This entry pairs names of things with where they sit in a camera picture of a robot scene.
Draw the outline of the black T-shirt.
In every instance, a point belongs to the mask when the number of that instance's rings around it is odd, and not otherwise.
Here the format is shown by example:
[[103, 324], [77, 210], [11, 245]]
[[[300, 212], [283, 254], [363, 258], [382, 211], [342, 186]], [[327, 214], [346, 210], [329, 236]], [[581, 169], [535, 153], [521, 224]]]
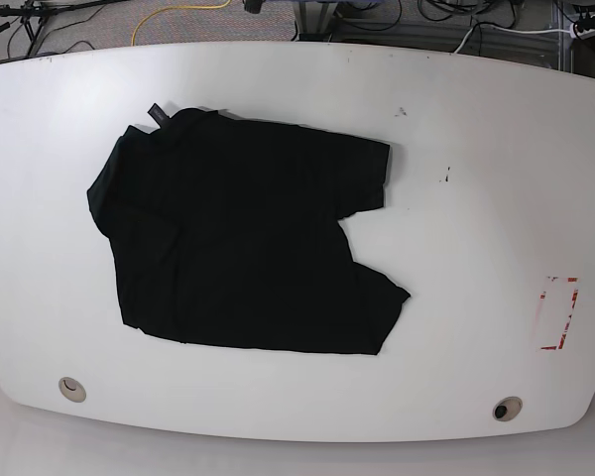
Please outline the black T-shirt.
[[409, 293], [357, 263], [344, 219], [381, 209], [388, 144], [153, 107], [87, 193], [123, 322], [206, 346], [377, 355]]

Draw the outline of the aluminium frame post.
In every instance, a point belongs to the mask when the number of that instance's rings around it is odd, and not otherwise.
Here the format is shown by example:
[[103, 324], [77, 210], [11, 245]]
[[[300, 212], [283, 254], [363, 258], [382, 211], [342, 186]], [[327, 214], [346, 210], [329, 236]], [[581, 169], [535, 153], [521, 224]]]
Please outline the aluminium frame post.
[[298, 41], [322, 42], [331, 36], [338, 1], [296, 1], [293, 3]]

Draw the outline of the black tripod stand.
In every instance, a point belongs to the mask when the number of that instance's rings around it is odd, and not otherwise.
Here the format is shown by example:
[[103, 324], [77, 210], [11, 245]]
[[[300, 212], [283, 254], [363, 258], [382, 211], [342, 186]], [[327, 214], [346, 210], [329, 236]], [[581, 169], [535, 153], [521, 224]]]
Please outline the black tripod stand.
[[36, 55], [44, 43], [42, 33], [51, 18], [91, 8], [124, 3], [124, 0], [98, 1], [23, 1], [19, 7], [11, 7], [9, 2], [0, 2], [0, 18], [12, 18], [24, 30], [29, 46], [25, 59]]

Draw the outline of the red tape rectangle marking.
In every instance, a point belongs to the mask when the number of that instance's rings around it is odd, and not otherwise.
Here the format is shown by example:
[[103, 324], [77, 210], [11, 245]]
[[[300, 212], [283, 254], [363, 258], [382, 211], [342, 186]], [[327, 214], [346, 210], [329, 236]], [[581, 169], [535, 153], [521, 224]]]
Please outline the red tape rectangle marking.
[[535, 328], [536, 348], [561, 350], [567, 337], [579, 293], [576, 277], [548, 277], [542, 290]]

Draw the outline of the white power strip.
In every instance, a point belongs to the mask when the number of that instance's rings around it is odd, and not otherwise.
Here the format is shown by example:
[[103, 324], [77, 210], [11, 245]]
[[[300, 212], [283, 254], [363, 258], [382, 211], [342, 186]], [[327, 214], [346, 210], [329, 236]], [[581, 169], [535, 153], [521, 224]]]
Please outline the white power strip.
[[595, 15], [586, 16], [574, 22], [570, 29], [570, 35], [572, 38], [580, 40], [595, 37]]

